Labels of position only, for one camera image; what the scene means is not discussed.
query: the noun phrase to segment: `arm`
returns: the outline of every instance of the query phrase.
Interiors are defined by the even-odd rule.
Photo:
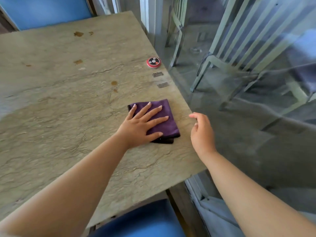
[[[145,114],[150,106],[132,117],[134,106],[112,137],[0,222],[0,232],[22,237],[80,236],[124,153],[162,135],[146,135],[168,119],[148,121],[162,109]]]
[[[191,140],[246,236],[316,236],[316,226],[220,155],[207,116],[197,119]]]

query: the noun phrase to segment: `table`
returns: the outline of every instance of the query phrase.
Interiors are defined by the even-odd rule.
[[[133,102],[167,98],[181,137],[129,150],[88,227],[205,169],[191,111],[151,56],[132,12],[0,35],[1,219],[115,133]]]

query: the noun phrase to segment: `stain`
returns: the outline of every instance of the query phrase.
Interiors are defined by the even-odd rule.
[[[76,32],[74,33],[74,36],[75,36],[75,37],[81,37],[82,35],[83,35],[83,33],[80,32],[80,31],[76,31]]]
[[[74,61],[74,63],[75,63],[76,65],[78,65],[78,64],[80,64],[80,63],[83,63],[83,61],[82,61],[81,59],[79,59],[79,60]]]

